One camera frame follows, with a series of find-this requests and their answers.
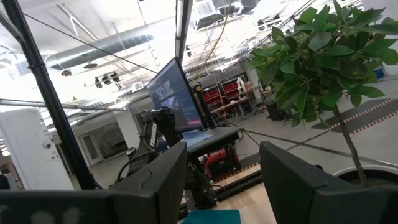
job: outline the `computer monitor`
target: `computer monitor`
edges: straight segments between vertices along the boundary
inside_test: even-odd
[[[181,109],[188,125],[176,125],[176,131],[203,129],[203,118],[181,65],[173,58],[146,86],[156,109],[167,106]]]

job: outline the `black metal frame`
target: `black metal frame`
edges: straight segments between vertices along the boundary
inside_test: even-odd
[[[218,202],[222,202],[227,198],[230,198],[236,194],[244,192],[245,190],[261,183],[262,183],[262,174],[261,170],[259,170],[250,175],[243,177],[242,179],[239,179],[233,183],[230,183],[222,188],[215,190],[215,196]],[[188,203],[191,202],[187,201],[186,203],[181,204],[180,214],[178,216],[179,220],[185,218],[189,214],[190,211],[187,206]]]
[[[81,189],[95,189],[101,186],[95,182],[94,177],[89,172],[86,162],[81,154],[79,146],[73,135],[65,112],[58,99],[57,92],[50,80],[44,61],[40,55],[39,49],[35,43],[33,35],[22,13],[17,0],[3,0],[4,8],[8,14],[9,20],[19,30],[24,42],[20,42],[29,68],[32,70],[37,82],[37,86],[43,96],[44,102],[49,109],[50,116],[54,121],[60,140],[65,146],[66,152],[71,159],[71,165],[75,171],[76,178]]]
[[[175,16],[175,25],[177,27],[178,24],[178,2],[179,0],[176,0],[175,2],[175,10],[176,10],[176,16]],[[188,25],[191,17],[191,11],[192,11],[192,0],[182,0],[183,2],[183,11],[182,11],[182,16],[181,16],[181,36],[177,36],[177,30],[175,34],[175,56],[177,57],[177,61],[179,63],[182,63],[182,58],[185,50],[185,41],[187,40],[187,33],[188,33]]]

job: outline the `ceiling light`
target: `ceiling light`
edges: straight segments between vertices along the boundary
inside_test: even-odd
[[[91,63],[90,61],[88,61],[87,62],[87,65],[85,65],[83,68],[85,68],[85,69],[91,69],[91,68],[95,68],[95,67],[97,67],[98,66],[98,64],[96,64],[96,63]]]
[[[97,86],[97,88],[102,88],[102,83],[101,83],[101,81],[98,79],[98,77],[95,77],[95,86]]]
[[[9,156],[10,155],[10,151],[4,151],[1,152],[2,156]]]
[[[107,75],[104,75],[104,77],[102,77],[102,82],[104,82],[106,85],[110,85],[112,82],[111,80],[109,80]]]

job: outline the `window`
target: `window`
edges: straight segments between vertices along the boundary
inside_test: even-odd
[[[93,134],[104,159],[127,151],[127,144],[117,123],[100,127]]]

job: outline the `table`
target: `table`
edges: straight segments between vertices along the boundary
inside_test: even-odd
[[[230,107],[232,107],[232,106],[238,104],[239,110],[240,110],[240,112],[241,112],[241,114],[242,114],[242,119],[246,119],[246,116],[244,115],[244,112],[243,112],[243,109],[242,109],[242,106],[240,105],[240,103],[245,102],[245,101],[248,101],[248,100],[249,100],[248,97],[241,98],[241,99],[238,100],[238,101],[234,101],[233,103],[228,103],[227,105],[224,105],[224,106],[222,106],[222,107],[219,107],[219,108],[213,110],[211,113],[217,113],[217,114],[218,114],[218,112],[220,112],[221,110],[230,108]]]
[[[238,140],[238,132],[243,131],[243,129],[243,127],[215,127],[204,131],[204,133],[213,136],[188,147],[188,156],[197,159],[197,157],[206,153],[219,150],[227,143]]]
[[[242,93],[242,94],[246,95],[247,97],[249,97],[249,104],[250,104],[254,114],[258,114],[258,111],[257,111],[256,104],[253,103],[251,93],[254,92],[254,90],[257,90],[257,89],[260,89],[260,86],[251,85],[250,88],[247,88],[246,91]]]

